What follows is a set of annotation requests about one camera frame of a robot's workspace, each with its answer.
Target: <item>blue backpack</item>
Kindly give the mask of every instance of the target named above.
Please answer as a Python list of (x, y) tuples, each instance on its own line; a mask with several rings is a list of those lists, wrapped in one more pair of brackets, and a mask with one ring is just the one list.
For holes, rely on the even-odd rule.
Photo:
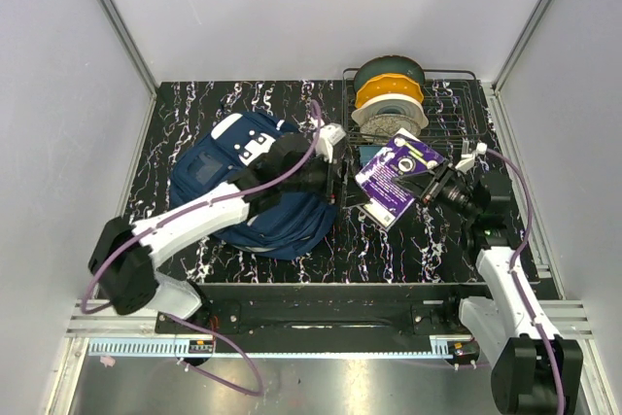
[[(245, 112), (240, 116), (223, 132), (216, 127), (180, 157), (170, 176), (172, 208), (207, 193), (245, 168), (239, 148), (251, 141), (253, 132), (275, 139), (298, 133), (291, 123), (264, 113)], [(336, 214), (336, 207), (316, 194), (283, 193), (277, 206), (214, 236), (259, 256), (292, 260), (311, 251), (326, 236)]]

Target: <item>black marble countertop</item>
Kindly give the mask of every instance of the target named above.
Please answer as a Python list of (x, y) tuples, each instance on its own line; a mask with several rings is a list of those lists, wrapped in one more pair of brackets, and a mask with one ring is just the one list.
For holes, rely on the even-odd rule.
[[(125, 214), (144, 219), (168, 209), (168, 175), (180, 154), (228, 114), (262, 110), (307, 129), (310, 98), (323, 108), (325, 121), (344, 121), (342, 81), (181, 82), (160, 87), (140, 155)], [(424, 109), (431, 121), (426, 142), (446, 156), (460, 156), (461, 135), (499, 150), (481, 88), (475, 81), (427, 82)], [(483, 156), (470, 177), (505, 170)], [(356, 209), (344, 209), (332, 232), (310, 254), (295, 261), (258, 257), (218, 239), (187, 247), (160, 270), (199, 283), (465, 283), (479, 282), (459, 245), (461, 221), (441, 207), (411, 208), (389, 232)], [(515, 203), (508, 214), (516, 246), (523, 224)], [(536, 267), (529, 249), (522, 262), (530, 279)]]

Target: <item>metallic floor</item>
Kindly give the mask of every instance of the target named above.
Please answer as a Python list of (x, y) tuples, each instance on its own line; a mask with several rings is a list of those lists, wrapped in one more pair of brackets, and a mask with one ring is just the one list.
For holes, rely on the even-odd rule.
[[(174, 360), (89, 357), (71, 415), (497, 415), (490, 370), (436, 361), (258, 361), (267, 392), (242, 396)], [(203, 368), (253, 388), (241, 360), (216, 359)]]

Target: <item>orange plate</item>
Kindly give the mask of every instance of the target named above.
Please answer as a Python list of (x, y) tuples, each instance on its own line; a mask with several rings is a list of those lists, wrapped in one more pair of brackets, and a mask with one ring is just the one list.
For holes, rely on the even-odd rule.
[(420, 103), (424, 102), (424, 93), (421, 92), (419, 84), (405, 75), (399, 73), (384, 73), (377, 77), (370, 78), (357, 92), (357, 109), (360, 109), (365, 102), (381, 94), (396, 92), (406, 94)]

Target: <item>black wire rack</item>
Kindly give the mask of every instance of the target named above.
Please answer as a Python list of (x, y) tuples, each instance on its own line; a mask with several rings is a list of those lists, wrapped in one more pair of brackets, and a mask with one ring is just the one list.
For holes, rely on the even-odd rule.
[[(356, 101), (354, 76), (358, 70), (346, 68), (343, 71), (343, 127), (348, 132), (350, 145), (384, 146), (389, 137), (363, 134), (352, 120)], [(481, 122), (478, 123), (475, 112), (476, 107), (482, 106), (483, 98), (475, 74), (468, 70), (427, 69), (424, 72), (428, 77), (434, 75), (440, 78), (428, 79), (422, 86), (422, 106), (430, 124), (422, 129), (418, 138), (435, 150), (445, 153), (454, 153), (465, 141), (470, 143), (479, 140), (486, 132), (486, 127)]]

